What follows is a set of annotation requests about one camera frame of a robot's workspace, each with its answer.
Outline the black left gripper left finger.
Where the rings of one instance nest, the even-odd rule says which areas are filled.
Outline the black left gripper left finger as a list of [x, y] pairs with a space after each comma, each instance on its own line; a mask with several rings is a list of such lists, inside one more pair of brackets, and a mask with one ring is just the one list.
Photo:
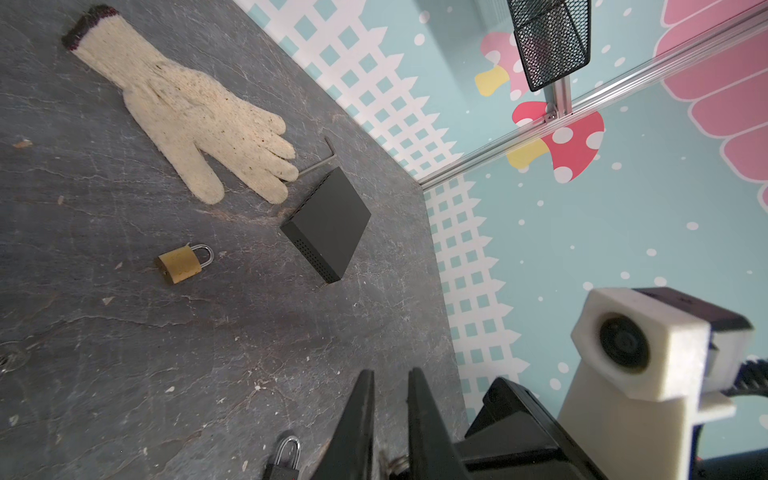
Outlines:
[[374, 372], [362, 370], [312, 480], [370, 479], [373, 469]]

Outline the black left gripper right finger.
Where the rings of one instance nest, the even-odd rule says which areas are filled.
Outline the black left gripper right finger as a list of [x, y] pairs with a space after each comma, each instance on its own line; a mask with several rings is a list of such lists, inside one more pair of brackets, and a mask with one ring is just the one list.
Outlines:
[[412, 479], [470, 479], [420, 368], [408, 375], [408, 446]]

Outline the black padlock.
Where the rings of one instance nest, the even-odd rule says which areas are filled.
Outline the black padlock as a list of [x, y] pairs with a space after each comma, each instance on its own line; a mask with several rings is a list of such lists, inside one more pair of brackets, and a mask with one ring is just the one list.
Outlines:
[[295, 435], [284, 437], [265, 467], [263, 480], [297, 480], [300, 475], [301, 442]]

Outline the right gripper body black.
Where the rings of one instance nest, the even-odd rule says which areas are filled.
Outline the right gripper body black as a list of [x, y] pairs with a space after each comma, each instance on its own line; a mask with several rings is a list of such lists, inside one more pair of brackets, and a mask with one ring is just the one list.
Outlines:
[[533, 393], [503, 377], [455, 448], [474, 479], [605, 477]]

